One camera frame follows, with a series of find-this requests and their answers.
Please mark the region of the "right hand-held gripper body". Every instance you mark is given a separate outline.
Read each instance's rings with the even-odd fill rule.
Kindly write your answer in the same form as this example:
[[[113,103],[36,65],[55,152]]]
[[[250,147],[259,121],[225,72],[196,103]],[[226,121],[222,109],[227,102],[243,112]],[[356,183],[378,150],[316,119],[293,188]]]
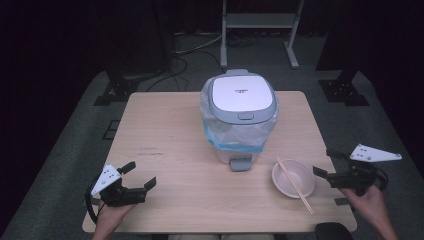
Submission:
[[[388,176],[374,163],[385,161],[398,161],[402,159],[399,153],[358,144],[351,153],[345,153],[350,160],[348,170],[341,173],[329,173],[327,181],[332,188],[354,189],[358,196],[362,196],[366,190],[377,185],[383,191],[388,184]]]

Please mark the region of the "person's right hand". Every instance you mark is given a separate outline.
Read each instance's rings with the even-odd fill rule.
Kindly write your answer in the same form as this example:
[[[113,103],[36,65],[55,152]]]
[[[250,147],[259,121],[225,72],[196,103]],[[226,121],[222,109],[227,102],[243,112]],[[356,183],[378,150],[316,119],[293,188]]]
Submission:
[[[369,187],[362,196],[352,189],[340,189],[340,192],[369,223],[381,224],[389,220],[384,197],[378,187]]]

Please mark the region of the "beige paper bowl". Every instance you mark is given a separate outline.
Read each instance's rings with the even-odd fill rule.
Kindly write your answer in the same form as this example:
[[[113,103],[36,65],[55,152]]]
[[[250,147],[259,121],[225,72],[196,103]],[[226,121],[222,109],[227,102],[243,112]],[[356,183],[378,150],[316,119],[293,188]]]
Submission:
[[[283,164],[288,170],[288,173],[294,183],[300,189],[301,193],[305,197],[310,196],[315,190],[315,177],[311,168],[303,162],[295,159],[285,159],[283,160]],[[281,193],[291,198],[299,197],[297,191],[291,184],[287,174],[283,171],[279,163],[274,165],[271,177],[274,185]]]

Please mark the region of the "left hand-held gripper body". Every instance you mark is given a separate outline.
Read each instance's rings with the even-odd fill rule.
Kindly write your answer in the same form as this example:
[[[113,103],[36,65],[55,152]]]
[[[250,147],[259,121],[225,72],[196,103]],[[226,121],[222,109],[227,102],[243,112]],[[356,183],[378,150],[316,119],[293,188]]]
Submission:
[[[120,207],[144,203],[147,192],[144,187],[127,188],[122,185],[122,176],[112,164],[106,163],[95,178],[90,196],[100,195],[101,200],[110,207]]]

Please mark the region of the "black floor stand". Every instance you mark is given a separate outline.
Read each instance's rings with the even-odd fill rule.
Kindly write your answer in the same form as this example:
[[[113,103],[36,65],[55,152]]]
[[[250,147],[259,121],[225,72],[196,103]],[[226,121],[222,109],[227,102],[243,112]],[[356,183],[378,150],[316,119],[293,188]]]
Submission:
[[[369,105],[353,85],[361,62],[360,27],[360,7],[356,0],[340,0],[316,67],[318,71],[341,71],[336,79],[319,80],[328,102]]]
[[[170,69],[170,0],[90,0],[90,7],[110,46],[105,60],[109,84],[97,105],[124,102],[142,81]]]

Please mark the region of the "white metal stand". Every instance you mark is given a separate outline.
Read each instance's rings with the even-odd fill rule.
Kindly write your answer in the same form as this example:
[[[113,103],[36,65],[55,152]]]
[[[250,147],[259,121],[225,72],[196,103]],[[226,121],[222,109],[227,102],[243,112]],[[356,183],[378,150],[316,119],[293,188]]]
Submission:
[[[227,0],[222,0],[220,66],[226,68],[228,65],[227,32],[230,29],[289,29],[289,39],[284,42],[284,47],[291,67],[297,69],[299,63],[293,44],[304,3],[305,0],[298,0],[294,13],[228,13]]]

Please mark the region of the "person's left hand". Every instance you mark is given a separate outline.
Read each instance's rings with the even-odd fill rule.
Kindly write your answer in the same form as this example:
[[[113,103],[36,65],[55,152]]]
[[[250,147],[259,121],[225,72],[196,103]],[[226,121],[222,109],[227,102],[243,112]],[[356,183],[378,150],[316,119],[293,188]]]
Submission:
[[[125,216],[134,208],[134,205],[109,207],[105,205],[97,216],[96,231],[113,233],[122,223]]]

